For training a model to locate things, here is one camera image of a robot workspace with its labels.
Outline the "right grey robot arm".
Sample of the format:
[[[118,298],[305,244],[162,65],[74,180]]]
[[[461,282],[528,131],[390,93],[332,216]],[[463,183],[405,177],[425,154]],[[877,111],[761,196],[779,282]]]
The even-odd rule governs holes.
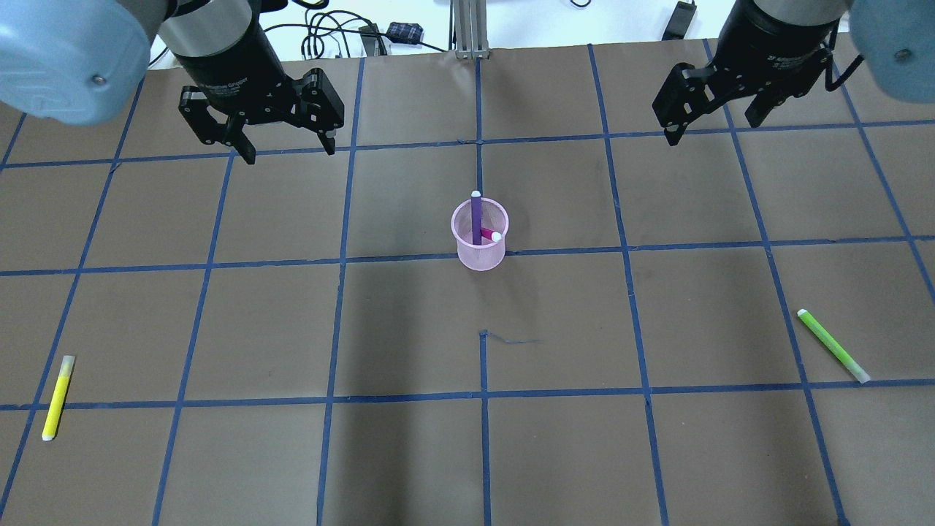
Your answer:
[[[756,129],[819,77],[833,92],[862,64],[893,99],[932,103],[933,13],[931,1],[737,1],[712,60],[675,64],[652,111],[671,145],[736,99],[751,99],[745,117]]]

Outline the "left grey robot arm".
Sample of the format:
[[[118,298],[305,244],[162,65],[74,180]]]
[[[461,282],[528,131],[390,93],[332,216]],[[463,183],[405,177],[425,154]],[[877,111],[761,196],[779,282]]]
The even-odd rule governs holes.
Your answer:
[[[260,14],[283,1],[4,1],[2,101],[73,126],[113,119],[161,39],[191,78],[178,112],[197,139],[255,163],[246,126],[287,123],[336,153],[344,104],[327,74],[289,77]]]

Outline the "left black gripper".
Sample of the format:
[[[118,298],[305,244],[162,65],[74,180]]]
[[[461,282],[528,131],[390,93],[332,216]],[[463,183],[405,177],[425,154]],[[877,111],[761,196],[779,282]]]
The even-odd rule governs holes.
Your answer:
[[[178,110],[201,140],[223,140],[246,164],[246,126],[287,123],[316,133],[328,156],[345,107],[324,70],[290,77],[260,24],[285,1],[170,1],[159,36],[191,78]]]

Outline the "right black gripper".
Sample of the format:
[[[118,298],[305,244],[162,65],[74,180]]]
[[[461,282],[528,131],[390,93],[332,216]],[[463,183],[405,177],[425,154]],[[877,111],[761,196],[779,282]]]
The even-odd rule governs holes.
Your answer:
[[[745,119],[758,129],[786,99],[808,94],[831,64],[825,40],[839,20],[839,1],[734,2],[708,64],[675,64],[652,100],[668,145],[728,101],[751,97]]]

